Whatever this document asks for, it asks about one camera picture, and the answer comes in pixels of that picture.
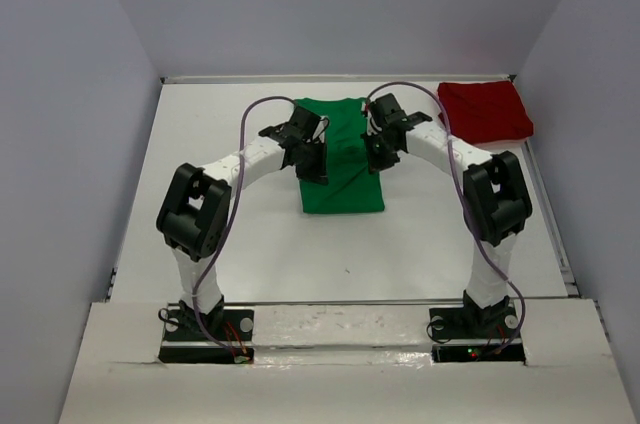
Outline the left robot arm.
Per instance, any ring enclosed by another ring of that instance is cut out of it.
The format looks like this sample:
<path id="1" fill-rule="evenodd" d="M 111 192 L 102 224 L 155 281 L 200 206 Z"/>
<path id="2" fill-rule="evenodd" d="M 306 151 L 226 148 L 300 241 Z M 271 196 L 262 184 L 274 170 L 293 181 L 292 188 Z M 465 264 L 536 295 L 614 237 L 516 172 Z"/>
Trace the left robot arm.
<path id="1" fill-rule="evenodd" d="M 301 181 L 326 185 L 326 116 L 295 106 L 289 119 L 268 126 L 240 149 L 204 166 L 180 165 L 160 207 L 156 228 L 176 260 L 182 297 L 177 326 L 220 344 L 224 296 L 215 262 L 230 235 L 241 193 L 265 176 L 288 167 Z"/>

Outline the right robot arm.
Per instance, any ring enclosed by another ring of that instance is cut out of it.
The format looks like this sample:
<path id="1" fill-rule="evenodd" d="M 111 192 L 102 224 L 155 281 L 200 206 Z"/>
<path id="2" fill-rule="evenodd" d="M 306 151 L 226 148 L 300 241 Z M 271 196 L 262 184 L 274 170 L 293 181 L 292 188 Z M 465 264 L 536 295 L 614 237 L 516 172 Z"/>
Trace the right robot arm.
<path id="1" fill-rule="evenodd" d="M 458 307 L 434 308 L 427 325 L 437 344 L 483 339 L 502 330 L 506 341 L 522 325 L 512 305 L 521 291 L 509 276 L 516 238 L 533 205 L 519 159 L 480 149 L 427 114 L 406 113 L 392 94 L 367 99 L 362 135 L 370 172 L 387 170 L 401 154 L 422 159 L 452 178 L 465 225 L 474 240 L 471 274 Z"/>

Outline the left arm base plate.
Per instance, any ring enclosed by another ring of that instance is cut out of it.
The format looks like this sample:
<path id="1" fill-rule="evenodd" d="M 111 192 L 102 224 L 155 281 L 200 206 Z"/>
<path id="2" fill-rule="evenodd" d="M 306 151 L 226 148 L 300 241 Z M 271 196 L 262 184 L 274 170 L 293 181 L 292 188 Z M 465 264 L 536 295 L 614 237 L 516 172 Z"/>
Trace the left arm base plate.
<path id="1" fill-rule="evenodd" d="M 212 339 L 196 322 L 189 324 L 177 305 L 161 308 L 158 318 L 163 324 L 158 353 L 162 363 L 244 365 L 254 361 L 253 309 L 226 308 L 222 321 L 208 330 Z"/>

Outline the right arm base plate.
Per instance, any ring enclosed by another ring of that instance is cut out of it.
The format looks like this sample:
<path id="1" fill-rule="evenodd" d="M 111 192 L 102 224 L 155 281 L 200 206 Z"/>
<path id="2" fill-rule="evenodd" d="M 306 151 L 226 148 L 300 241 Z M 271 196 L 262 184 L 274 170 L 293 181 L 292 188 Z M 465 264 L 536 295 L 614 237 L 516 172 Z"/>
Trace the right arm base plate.
<path id="1" fill-rule="evenodd" d="M 513 307 L 495 324 L 471 330 L 456 321 L 461 307 L 429 310 L 426 333 L 432 342 L 431 357 L 436 364 L 517 362 L 524 364 L 525 351 L 520 337 L 513 338 L 519 319 Z"/>

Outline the green t-shirt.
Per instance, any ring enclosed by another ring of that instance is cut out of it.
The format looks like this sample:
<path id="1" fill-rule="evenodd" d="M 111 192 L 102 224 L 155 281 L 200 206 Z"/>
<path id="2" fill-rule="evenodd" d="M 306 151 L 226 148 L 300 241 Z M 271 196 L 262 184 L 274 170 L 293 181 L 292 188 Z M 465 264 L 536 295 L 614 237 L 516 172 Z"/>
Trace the green t-shirt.
<path id="1" fill-rule="evenodd" d="M 312 215 L 368 214 L 385 210 L 377 173 L 370 173 L 364 141 L 367 129 L 362 114 L 363 97 L 333 101 L 301 98 L 297 103 L 329 120 L 327 144 L 328 183 L 299 183 L 302 211 Z"/>

